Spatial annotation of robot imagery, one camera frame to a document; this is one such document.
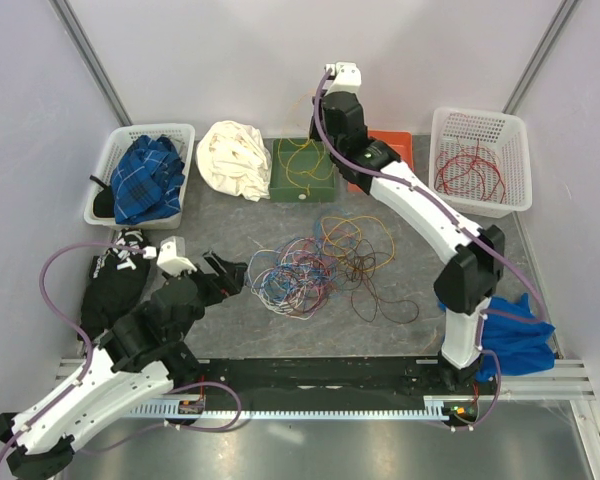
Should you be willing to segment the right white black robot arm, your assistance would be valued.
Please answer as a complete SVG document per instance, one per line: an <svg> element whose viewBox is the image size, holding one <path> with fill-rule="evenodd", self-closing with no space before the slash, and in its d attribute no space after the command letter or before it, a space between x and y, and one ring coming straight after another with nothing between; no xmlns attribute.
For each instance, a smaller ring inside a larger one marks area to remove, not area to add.
<svg viewBox="0 0 600 480"><path fill-rule="evenodd" d="M438 381L457 394L469 387L481 360L481 313L503 275L505 235L483 228L435 195L400 155L372 138L357 96L318 89L311 134L319 138L344 179L388 206L427 241L443 264L434 282L445 307Z"/></svg>

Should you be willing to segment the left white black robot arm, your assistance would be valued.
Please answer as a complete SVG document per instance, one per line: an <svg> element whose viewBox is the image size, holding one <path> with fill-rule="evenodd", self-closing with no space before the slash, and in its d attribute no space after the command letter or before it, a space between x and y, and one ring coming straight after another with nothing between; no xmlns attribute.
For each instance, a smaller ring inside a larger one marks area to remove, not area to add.
<svg viewBox="0 0 600 480"><path fill-rule="evenodd" d="M88 343L85 360L50 394L25 411L0 414L0 467L15 478L54 477L101 430L151 398L231 390L204 378L184 339L206 308L241 292L246 263L207 252L213 270L204 273L171 245L131 251L156 260L166 282Z"/></svg>

